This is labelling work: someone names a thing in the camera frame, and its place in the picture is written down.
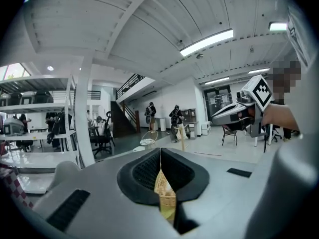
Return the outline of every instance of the metal shelving unit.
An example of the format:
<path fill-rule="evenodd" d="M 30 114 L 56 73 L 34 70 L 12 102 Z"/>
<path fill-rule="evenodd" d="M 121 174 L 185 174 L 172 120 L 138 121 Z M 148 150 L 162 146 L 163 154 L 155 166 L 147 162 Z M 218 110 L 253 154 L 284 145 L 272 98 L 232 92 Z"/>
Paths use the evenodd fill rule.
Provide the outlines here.
<path fill-rule="evenodd" d="M 29 104 L 0 107 L 0 112 L 7 114 L 29 114 L 44 112 L 60 112 L 64 108 L 65 112 L 65 134 L 56 135 L 54 138 L 66 138 L 70 151 L 64 152 L 21 152 L 8 151 L 7 154 L 0 157 L 0 163 L 21 169 L 18 174 L 18 180 L 26 193 L 44 194 L 50 185 L 54 173 L 46 171 L 53 170 L 62 161 L 71 161 L 79 165 L 78 146 L 73 150 L 71 135 L 75 130 L 69 129 L 69 114 L 73 115 L 74 108 L 71 100 L 70 91 L 75 90 L 75 82 L 72 76 L 58 77 L 52 75 L 30 76 L 23 78 L 14 78 L 0 81 L 0 91 L 2 93 L 21 93 L 26 91 L 65 91 L 65 100 L 62 103 L 48 104 Z M 1 135 L 0 140 L 17 141 L 17 140 L 45 140 L 47 132 L 33 132 L 24 135 L 5 136 Z"/>

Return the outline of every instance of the white shelf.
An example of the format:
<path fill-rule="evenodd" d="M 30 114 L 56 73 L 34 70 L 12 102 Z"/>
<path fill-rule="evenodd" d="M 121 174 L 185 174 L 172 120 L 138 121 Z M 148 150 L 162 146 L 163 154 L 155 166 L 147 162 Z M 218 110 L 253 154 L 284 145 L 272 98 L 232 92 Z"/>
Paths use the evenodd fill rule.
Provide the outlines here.
<path fill-rule="evenodd" d="M 0 112 L 7 114 L 30 114 L 41 112 L 60 112 L 64 103 L 31 104 L 0 107 Z"/>
<path fill-rule="evenodd" d="M 44 194 L 52 182 L 54 173 L 26 174 L 20 173 L 17 179 L 25 191 L 29 194 Z"/>
<path fill-rule="evenodd" d="M 70 130 L 70 135 L 74 134 L 75 130 Z M 23 140 L 46 140 L 49 132 L 35 132 L 35 133 L 26 133 L 24 135 L 15 135 L 15 136 L 5 136 L 4 134 L 0 135 L 0 140 L 7 141 L 23 141 Z M 58 134 L 54 136 L 54 139 L 66 138 L 67 134 Z"/>
<path fill-rule="evenodd" d="M 20 152 L 12 151 L 0 158 L 0 163 L 17 168 L 55 168 L 63 161 L 76 163 L 77 151 Z"/>
<path fill-rule="evenodd" d="M 0 81 L 0 89 L 7 93 L 38 91 L 38 90 L 66 90 L 68 78 L 54 75 L 34 75 Z"/>

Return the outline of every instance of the window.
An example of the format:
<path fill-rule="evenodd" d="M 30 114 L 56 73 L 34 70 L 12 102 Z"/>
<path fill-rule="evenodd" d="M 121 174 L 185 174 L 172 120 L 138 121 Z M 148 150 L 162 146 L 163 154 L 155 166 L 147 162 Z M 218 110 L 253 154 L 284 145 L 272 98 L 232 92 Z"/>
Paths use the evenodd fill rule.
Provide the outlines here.
<path fill-rule="evenodd" d="M 23 76 L 24 70 L 25 69 L 21 64 L 9 65 L 4 79 L 20 78 Z"/>
<path fill-rule="evenodd" d="M 3 80 L 4 78 L 4 75 L 6 73 L 6 69 L 7 69 L 8 66 L 2 66 L 0 67 L 0 79 Z"/>
<path fill-rule="evenodd" d="M 28 73 L 27 70 L 25 70 L 24 73 L 23 73 L 23 77 L 28 77 L 28 76 L 30 76 L 30 74 Z"/>
<path fill-rule="evenodd" d="M 20 63 L 0 67 L 0 81 L 28 76 L 29 72 Z"/>

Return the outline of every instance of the checkered cloth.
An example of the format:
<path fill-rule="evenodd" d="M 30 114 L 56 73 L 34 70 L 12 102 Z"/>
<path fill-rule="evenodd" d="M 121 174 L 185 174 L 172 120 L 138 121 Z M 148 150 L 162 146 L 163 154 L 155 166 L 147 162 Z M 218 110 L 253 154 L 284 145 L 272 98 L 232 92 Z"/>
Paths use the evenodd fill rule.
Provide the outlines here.
<path fill-rule="evenodd" d="M 33 203 L 22 189 L 15 172 L 12 169 L 0 168 L 0 179 L 12 198 L 18 199 L 24 206 L 33 207 Z"/>

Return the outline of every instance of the doorway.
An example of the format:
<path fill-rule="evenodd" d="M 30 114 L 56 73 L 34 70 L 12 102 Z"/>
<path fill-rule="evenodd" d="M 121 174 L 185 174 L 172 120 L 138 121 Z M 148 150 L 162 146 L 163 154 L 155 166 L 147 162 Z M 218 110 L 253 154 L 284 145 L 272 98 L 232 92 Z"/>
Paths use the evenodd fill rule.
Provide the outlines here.
<path fill-rule="evenodd" d="M 220 109 L 233 103 L 229 85 L 205 90 L 204 94 L 208 120 L 210 120 L 211 117 Z"/>

